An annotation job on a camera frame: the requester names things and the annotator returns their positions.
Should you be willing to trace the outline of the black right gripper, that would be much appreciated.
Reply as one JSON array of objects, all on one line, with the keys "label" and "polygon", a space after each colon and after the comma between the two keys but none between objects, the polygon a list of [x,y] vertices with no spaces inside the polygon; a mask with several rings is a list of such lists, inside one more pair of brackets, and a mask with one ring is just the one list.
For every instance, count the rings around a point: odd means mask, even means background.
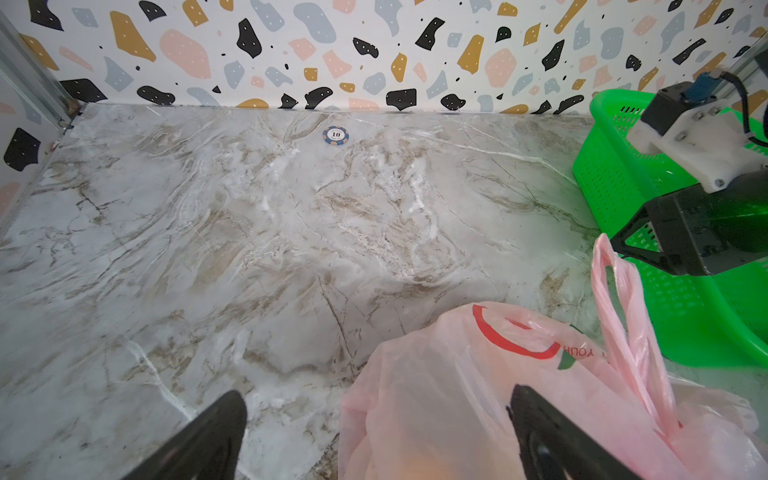
[{"label": "black right gripper", "polygon": [[767,256],[767,172],[725,189],[699,184],[646,202],[611,238],[613,250],[674,276],[713,276]]}]

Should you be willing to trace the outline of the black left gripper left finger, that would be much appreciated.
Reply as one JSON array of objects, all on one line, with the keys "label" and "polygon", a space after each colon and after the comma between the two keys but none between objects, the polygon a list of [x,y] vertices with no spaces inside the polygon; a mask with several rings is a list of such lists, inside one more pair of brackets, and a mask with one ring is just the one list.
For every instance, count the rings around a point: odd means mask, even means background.
[{"label": "black left gripper left finger", "polygon": [[238,391],[230,390],[126,477],[232,480],[246,422],[244,398]]}]

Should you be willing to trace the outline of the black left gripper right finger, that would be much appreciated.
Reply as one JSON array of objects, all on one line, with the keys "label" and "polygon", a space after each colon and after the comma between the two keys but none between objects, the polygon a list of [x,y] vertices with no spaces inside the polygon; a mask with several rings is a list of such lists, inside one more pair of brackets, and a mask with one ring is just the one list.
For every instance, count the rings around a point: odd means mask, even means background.
[{"label": "black left gripper right finger", "polygon": [[516,385],[507,406],[528,479],[636,479],[535,389]]}]

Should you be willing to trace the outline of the pink plastic bag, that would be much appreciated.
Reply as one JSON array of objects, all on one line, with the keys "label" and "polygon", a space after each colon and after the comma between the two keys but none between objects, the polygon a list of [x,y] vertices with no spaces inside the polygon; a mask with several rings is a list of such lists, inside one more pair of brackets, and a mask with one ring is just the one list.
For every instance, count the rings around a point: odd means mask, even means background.
[{"label": "pink plastic bag", "polygon": [[751,405],[666,369],[637,268],[593,248],[603,334],[497,302],[380,344],[344,395],[343,479],[520,479],[513,392],[529,387],[643,479],[763,479]]}]

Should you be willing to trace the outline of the green plastic basket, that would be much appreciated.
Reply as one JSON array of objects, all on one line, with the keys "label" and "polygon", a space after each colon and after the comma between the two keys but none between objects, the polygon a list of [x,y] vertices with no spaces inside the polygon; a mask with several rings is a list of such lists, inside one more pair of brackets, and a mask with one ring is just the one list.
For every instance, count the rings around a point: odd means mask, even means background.
[{"label": "green plastic basket", "polygon": [[[643,204],[694,185],[667,156],[643,155],[626,135],[653,96],[606,90],[590,103],[595,124],[573,172],[602,232],[613,235]],[[688,367],[767,367],[767,262],[714,276],[673,276],[636,261],[662,354]]]}]

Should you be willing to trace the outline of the aluminium corner post left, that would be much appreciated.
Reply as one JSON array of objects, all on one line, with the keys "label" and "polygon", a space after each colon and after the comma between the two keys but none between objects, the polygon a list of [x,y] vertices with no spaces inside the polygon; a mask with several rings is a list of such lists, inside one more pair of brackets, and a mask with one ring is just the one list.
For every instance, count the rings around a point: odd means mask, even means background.
[{"label": "aluminium corner post left", "polygon": [[66,131],[81,110],[41,60],[1,14],[1,77],[52,125]]}]

